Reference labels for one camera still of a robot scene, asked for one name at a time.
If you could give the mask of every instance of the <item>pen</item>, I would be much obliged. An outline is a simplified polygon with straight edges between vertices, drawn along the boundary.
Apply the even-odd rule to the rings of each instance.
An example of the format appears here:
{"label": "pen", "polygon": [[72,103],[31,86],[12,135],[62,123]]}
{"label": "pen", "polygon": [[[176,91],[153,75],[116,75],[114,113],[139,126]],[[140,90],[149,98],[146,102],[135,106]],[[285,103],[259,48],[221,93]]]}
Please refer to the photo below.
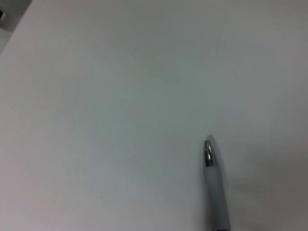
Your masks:
{"label": "pen", "polygon": [[211,208],[213,226],[216,231],[229,231],[231,229],[230,218],[222,182],[221,169],[217,162],[215,150],[210,141],[205,141],[204,153],[205,164],[203,173],[208,201]]}

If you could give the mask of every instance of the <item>chrome pen nib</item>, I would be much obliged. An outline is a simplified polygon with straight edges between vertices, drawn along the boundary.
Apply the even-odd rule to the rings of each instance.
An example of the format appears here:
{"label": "chrome pen nib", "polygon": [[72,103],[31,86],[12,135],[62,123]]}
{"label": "chrome pen nib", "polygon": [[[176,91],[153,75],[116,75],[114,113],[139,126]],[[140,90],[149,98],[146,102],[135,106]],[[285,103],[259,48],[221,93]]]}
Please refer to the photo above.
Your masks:
{"label": "chrome pen nib", "polygon": [[212,166],[217,166],[217,160],[216,160],[216,154],[215,150],[213,149],[213,146],[211,145],[210,141],[205,141],[205,148],[204,148],[204,153],[205,153],[205,166],[206,167],[212,167]]}

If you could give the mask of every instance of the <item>pen barrel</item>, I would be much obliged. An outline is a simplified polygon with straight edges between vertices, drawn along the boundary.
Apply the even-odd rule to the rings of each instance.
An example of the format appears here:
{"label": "pen barrel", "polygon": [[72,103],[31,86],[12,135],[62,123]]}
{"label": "pen barrel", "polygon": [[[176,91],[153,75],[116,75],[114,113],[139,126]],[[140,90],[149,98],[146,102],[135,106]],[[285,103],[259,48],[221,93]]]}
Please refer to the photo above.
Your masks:
{"label": "pen barrel", "polygon": [[220,167],[205,167],[204,177],[214,228],[228,231],[231,226]]}

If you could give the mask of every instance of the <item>metal pen tip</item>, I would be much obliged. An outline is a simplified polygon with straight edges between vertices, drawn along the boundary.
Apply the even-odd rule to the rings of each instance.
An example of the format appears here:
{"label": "metal pen tip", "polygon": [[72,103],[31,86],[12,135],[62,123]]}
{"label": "metal pen tip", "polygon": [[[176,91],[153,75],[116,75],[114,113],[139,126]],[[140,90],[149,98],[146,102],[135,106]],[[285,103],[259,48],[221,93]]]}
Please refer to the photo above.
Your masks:
{"label": "metal pen tip", "polygon": [[205,156],[205,166],[212,167],[217,165],[215,151],[209,140],[205,141],[204,144],[204,156]]}

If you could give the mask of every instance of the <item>white pen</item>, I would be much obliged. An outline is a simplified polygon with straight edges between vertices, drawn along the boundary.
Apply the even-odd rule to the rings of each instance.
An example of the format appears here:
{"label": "white pen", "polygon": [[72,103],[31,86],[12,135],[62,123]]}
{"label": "white pen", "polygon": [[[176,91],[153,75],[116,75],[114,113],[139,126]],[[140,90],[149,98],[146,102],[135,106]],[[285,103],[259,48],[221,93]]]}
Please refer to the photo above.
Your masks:
{"label": "white pen", "polygon": [[210,141],[205,141],[205,164],[204,178],[209,205],[211,207],[211,218],[216,231],[229,231],[230,218],[223,187],[221,169],[217,162],[215,150]]}

